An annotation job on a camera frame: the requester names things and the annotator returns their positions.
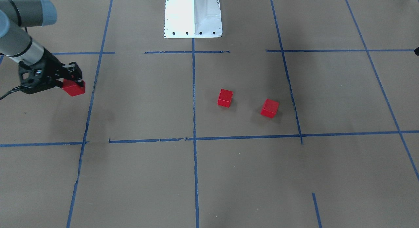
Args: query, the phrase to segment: red cube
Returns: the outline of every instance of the red cube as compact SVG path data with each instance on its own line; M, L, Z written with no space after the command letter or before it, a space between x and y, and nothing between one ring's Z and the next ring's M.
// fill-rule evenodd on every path
M218 105L229 108L232 98L233 98L232 91L221 89L220 95L218 97Z
M63 90L67 92L70 96L78 96L84 94L86 83L83 81L83 87L79 86L76 82L72 80L64 79Z
M270 99L266 99L265 104L263 104L261 115L273 118L277 114L279 106L280 103Z

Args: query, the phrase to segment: robotic arm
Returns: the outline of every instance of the robotic arm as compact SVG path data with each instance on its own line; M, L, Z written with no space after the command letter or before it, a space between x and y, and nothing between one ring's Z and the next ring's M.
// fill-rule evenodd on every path
M22 30L56 21L57 11L49 0L0 0L0 53L18 63L21 81L0 100L16 91L33 94L53 87L60 87L71 96L85 92L82 71L76 62L62 64Z

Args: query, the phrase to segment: blue tape line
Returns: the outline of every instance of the blue tape line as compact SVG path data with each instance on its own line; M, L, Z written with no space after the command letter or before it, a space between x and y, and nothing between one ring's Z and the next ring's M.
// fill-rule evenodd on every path
M151 51L144 54L191 54L192 51Z
M51 142L51 143L23 143L23 144L2 144L1 147L25 147L25 146L66 146L66 145L81 145L82 142Z
M195 54L198 53L230 53L230 51L150 51L144 52L144 54Z
M370 52L413 52L412 49L373 49ZM316 49L316 50L266 50L266 52L365 52L365 49Z
M52 53L53 55L100 55L100 52L56 52ZM102 54L106 55L114 55L115 52L102 52Z
M123 143L146 143L146 142L168 142L168 141L181 141L187 140L186 138L168 138L168 139L145 139L145 140L109 140L110 144L123 144Z
M314 208L316 209L317 223L319 224L319 228L322 228L319 207L317 206L316 194L312 193L312 195L313 195Z
M419 133L419 130L402 131L402 133ZM325 136L352 136L352 135L381 135L381 134L399 134L398 131L383 132L337 132L337 133L316 133L303 134L303 137L325 137ZM145 143L145 142L164 142L164 141L198 141L198 140L240 140L240 139L269 139L269 138L293 138L300 137L299 134L284 135L251 135L251 136L218 136L218 137L191 137L191 138L169 138L169 139L143 139L143 140L109 140L111 144L120 143Z
M418 131L401 131L401 133L406 134L406 133L419 133Z
M282 60L284 61L285 74L287 75L287 81L288 81L288 85L289 85L289 92L290 92L290 94L291 94L292 105L294 106L295 120L297 121L298 134L300 135L301 144L303 144L303 142L302 142L302 134L301 134L300 121L298 120L297 107L295 106L294 94L293 94L293 92L292 92L291 80L289 79L289 73L288 73L287 61L285 60L284 47L282 46L282 40L281 40L281 34L280 34L280 28L279 28L279 26L278 26L277 14L276 14L276 12L275 12L275 7L274 7L274 1L273 1L273 0L271 0L271 6L272 6L272 12L273 12L273 14L274 14L275 26L277 27L278 40L279 40L279 42L280 42L281 54L282 54Z
M82 157L84 154L84 148L86 145L86 139L87 139L87 132L89 130L89 123L90 123L90 116L92 113L92 108L93 108L93 100L95 98L95 89L96 89L96 83L98 80L98 75L99 75L99 70L100 70L100 64L102 62L102 56L103 56L103 49L105 47L105 41L106 41L106 33L108 31L108 25L109 25L109 18L111 17L111 10L112 10L112 3L114 0L111 0L109 3L109 10L108 10L108 16L106 18L106 24L105 24L105 30L103 32L103 38L102 38L102 46L100 48L100 54L99 54L99 60L98 60L98 65L96 68L96 75L95 75L95 81L93 83L93 90L92 90L92 95L90 97L90 105L89 105L89 112L88 112L88 116L87 116L87 121L86 121L86 130L84 132L84 136L83 136L83 142L81 145L81 151L80 151L80 158L79 158L79 165L78 165L78 172L77 172L77 179L76 182L74 184L74 188L73 188L73 195L71 197L71 204L70 204L70 210L68 213L68 219L67 219L67 228L70 227L70 223L71 223L71 217L73 214L73 208L74 208L74 202L75 202L75 198L76 198L76 193L77 193L77 186L78 186L78 182L79 182L79 178L80 178L80 170L81 170L81 165L82 165Z
M371 63L371 66L372 66L372 68L374 70L374 74L375 74L375 77L377 78L378 84L380 85L381 92L383 92L383 96L384 96L384 98L386 100L387 106L389 107L389 111L390 111L390 113L392 115L394 124L395 124L395 126L397 128L397 131L398 131L399 135L400 135L400 138L401 138L401 141L403 143L404 149L406 150L407 156L409 157L410 163L412 164L413 170L414 170L414 172L416 174L416 178L419 181L419 173L418 173L418 170L416 168L416 165L415 165L415 163L413 161L412 156L410 155L409 148L407 147L407 144L404 141L404 137L403 137L402 131L400 130L400 127L399 127L399 125L397 123L397 120L396 120L395 115L394 115L393 110L392 110L392 106L390 105L389 99L387 98L386 92L384 91L384 88L383 88L383 85L381 83L380 77L378 77L378 73L377 73L377 70L376 70L375 65L373 63L373 60L371 58L370 52L368 51L367 45L365 44L365 40L362 37L361 30L359 29L358 23L356 22L355 16L354 16L354 14L352 12L352 9L351 9L351 6L349 5L348 0L345 0L345 2L346 2L346 5L348 6L349 12L351 13L352 19L353 19L353 21L355 23L355 26L356 26L356 29L358 30L359 37L361 38L362 44L364 45L364 48L365 48L365 52L367 52L368 59L370 60L370 63Z
M370 52L413 52L413 49L373 49Z
M341 132L341 133L320 133L320 134L303 134L303 137L321 137L321 136L348 136L348 135L381 135L381 134L398 134L398 131L388 132Z
M195 89L195 39L192 38L192 91L193 91L193 161L195 175L195 223L199 228L198 160L196 150L196 89Z
M231 53L230 51L196 51L196 54L198 53Z
M300 137L300 135L289 134L289 135L197 137L196 140L239 140L239 139L269 139L269 138L291 138L291 137Z

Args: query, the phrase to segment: floor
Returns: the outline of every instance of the floor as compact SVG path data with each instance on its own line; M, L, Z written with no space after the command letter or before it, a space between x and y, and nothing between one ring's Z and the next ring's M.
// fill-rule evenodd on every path
M419 227L418 0L220 0L216 39L164 39L164 0L51 1L29 33L86 94L0 102L0 227Z

